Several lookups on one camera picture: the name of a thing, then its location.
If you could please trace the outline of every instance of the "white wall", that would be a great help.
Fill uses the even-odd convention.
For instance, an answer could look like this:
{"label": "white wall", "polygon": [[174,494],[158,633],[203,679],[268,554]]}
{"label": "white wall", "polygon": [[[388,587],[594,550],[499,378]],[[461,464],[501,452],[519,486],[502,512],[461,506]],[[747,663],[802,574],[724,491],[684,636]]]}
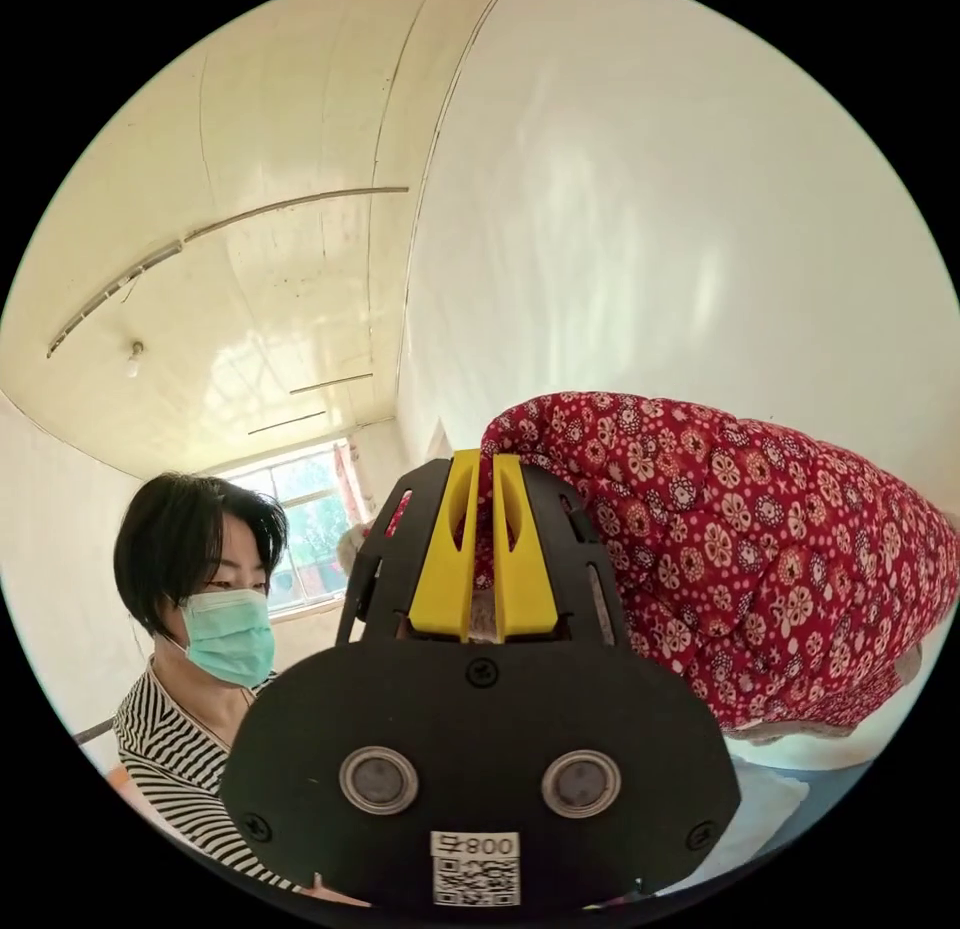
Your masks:
{"label": "white wall", "polygon": [[395,419],[365,426],[351,439],[360,456],[357,474],[364,491],[373,496],[377,511],[393,492],[394,483],[411,468],[400,427]]}
{"label": "white wall", "polygon": [[[502,409],[609,389],[773,419],[960,511],[960,318],[909,195],[853,120],[687,0],[500,0],[460,73],[411,260],[398,417],[476,446]],[[882,748],[920,678],[827,768]]]}
{"label": "white wall", "polygon": [[[113,581],[138,480],[42,432],[0,394],[0,579],[30,664],[71,733],[109,719],[148,650]],[[107,733],[84,747],[116,764]]]}

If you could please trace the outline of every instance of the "floral pattern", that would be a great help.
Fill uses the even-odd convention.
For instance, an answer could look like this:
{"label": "floral pattern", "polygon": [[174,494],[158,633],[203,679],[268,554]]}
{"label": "floral pattern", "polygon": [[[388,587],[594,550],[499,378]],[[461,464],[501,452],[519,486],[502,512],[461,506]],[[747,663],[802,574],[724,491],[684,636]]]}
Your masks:
{"label": "floral pattern", "polygon": [[493,582],[501,452],[576,488],[633,650],[681,675],[725,729],[853,728],[900,688],[897,659],[960,588],[946,517],[853,452],[707,406],[565,392],[484,433],[478,589]]}

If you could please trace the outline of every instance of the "short black hair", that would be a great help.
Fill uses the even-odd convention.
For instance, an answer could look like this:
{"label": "short black hair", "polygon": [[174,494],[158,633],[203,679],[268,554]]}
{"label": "short black hair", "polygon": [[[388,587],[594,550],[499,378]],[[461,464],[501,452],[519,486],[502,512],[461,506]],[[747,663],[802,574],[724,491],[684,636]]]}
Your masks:
{"label": "short black hair", "polygon": [[130,615],[150,635],[171,637],[160,606],[175,606],[213,578],[223,551],[223,516],[245,522],[270,576],[287,547],[280,503],[214,476],[166,472],[145,482],[123,517],[113,549],[113,576]]}

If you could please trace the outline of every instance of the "window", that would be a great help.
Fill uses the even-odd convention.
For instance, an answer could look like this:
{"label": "window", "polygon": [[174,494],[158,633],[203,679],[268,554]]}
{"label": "window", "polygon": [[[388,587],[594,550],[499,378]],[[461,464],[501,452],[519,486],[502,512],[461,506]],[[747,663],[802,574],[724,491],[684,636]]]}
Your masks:
{"label": "window", "polygon": [[342,597],[347,579],[337,543],[363,519],[346,440],[221,473],[221,478],[273,496],[287,514],[290,540],[270,580],[271,613]]}

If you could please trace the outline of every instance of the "yellow bracket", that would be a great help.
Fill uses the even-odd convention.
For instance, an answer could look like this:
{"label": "yellow bracket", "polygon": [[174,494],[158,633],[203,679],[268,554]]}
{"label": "yellow bracket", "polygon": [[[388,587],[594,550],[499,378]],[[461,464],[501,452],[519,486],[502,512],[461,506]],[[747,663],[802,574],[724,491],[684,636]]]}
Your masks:
{"label": "yellow bracket", "polygon": [[[455,452],[420,582],[410,606],[410,624],[417,632],[467,641],[479,480],[480,450]],[[464,520],[463,541],[458,549],[454,538],[461,519]]]}
{"label": "yellow bracket", "polygon": [[[512,550],[507,526],[513,533]],[[493,457],[493,576],[498,642],[553,632],[557,605],[519,456]]]}

